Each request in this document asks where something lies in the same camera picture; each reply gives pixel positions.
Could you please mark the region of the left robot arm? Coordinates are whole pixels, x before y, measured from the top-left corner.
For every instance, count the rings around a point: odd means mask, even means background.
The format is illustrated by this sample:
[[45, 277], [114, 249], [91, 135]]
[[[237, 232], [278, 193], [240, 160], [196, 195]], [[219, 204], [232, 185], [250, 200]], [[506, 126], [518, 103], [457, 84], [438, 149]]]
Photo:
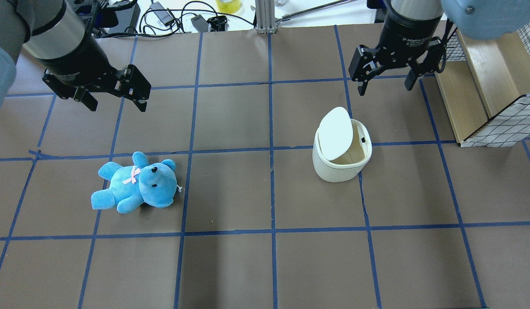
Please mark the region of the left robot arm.
[[116, 12], [135, 0], [0, 0], [0, 108], [25, 50], [44, 67], [42, 80], [63, 100], [96, 111], [93, 93], [131, 100], [144, 112], [151, 84], [133, 64], [116, 69], [94, 34], [118, 25]]

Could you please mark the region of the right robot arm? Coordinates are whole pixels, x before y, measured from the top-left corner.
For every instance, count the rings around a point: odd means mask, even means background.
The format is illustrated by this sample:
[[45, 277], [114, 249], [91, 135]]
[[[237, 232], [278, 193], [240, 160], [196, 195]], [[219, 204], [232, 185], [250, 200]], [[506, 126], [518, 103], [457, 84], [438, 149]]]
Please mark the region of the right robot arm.
[[348, 69], [361, 96], [368, 82], [387, 70], [409, 68], [408, 91], [425, 74], [443, 72], [453, 26], [466, 37], [492, 40], [530, 22], [530, 0], [385, 0], [383, 5], [377, 46], [359, 45]]

